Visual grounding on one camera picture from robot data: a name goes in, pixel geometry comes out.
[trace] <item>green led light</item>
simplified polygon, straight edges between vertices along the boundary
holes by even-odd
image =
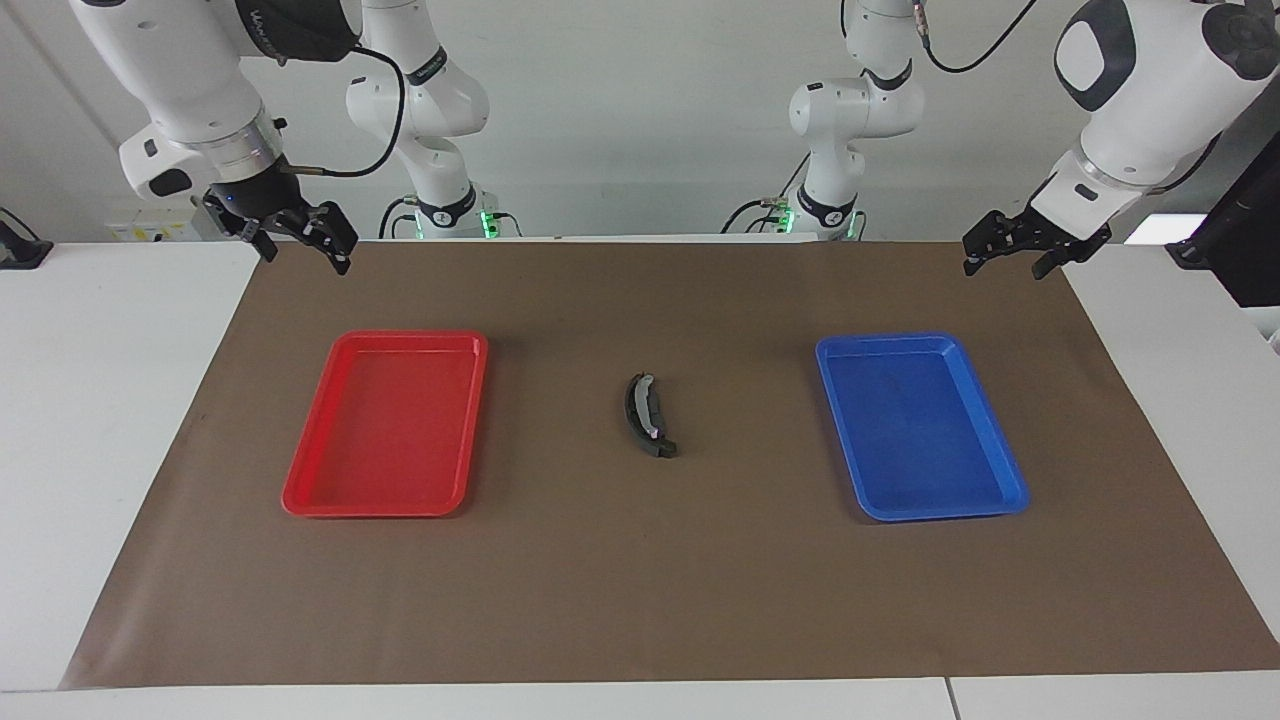
[[[480,224],[484,227],[484,236],[486,238],[494,240],[502,236],[502,231],[498,228],[498,219],[493,217],[493,213],[480,210]]]

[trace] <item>white wall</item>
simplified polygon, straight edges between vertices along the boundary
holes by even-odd
[[[1004,0],[936,5],[934,46],[951,61],[979,53],[1012,9]],[[777,192],[805,152],[787,126],[792,91],[856,72],[837,6],[431,3],[451,55],[493,100],[490,126],[460,143],[472,176],[530,234],[714,232],[741,202]],[[929,95],[922,128],[861,147],[870,164],[867,237],[955,240],[992,208],[1021,208],[1087,117],[1052,70],[1053,44],[1075,6],[1043,3],[975,73],[918,65]],[[8,13],[0,13],[0,202],[55,240],[100,238],[106,208],[133,202],[111,145],[145,114],[87,45],[65,0],[0,0],[0,10]],[[343,99],[370,63],[352,56],[280,69],[251,59],[244,70],[271,111],[289,119],[293,161],[358,168],[380,147],[351,124]],[[366,234],[387,202],[410,191],[398,165],[305,184],[312,202],[338,200]]]

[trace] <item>black device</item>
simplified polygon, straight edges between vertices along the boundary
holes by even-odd
[[[22,237],[5,224],[4,219],[0,219],[0,246],[4,246],[8,251],[0,255],[0,270],[35,270],[49,256],[49,251],[54,249],[54,243],[40,240],[17,215],[4,209],[0,209],[0,213],[13,218],[31,234],[29,240]]]
[[[1280,305],[1280,133],[1190,238],[1166,246],[1184,269],[1212,270],[1242,307]]]

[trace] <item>brown paper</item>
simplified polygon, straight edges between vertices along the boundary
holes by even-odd
[[[1061,273],[955,245],[367,245],[259,268],[64,687],[730,680],[1280,667]],[[330,343],[492,342],[443,520],[280,509]],[[1018,516],[856,505],[824,336],[946,331],[1030,487]],[[681,457],[622,395],[658,377]]]

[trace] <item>blue tray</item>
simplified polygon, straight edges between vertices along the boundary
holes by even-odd
[[[831,337],[818,366],[858,502],[886,523],[1009,515],[1029,496],[960,342]]]

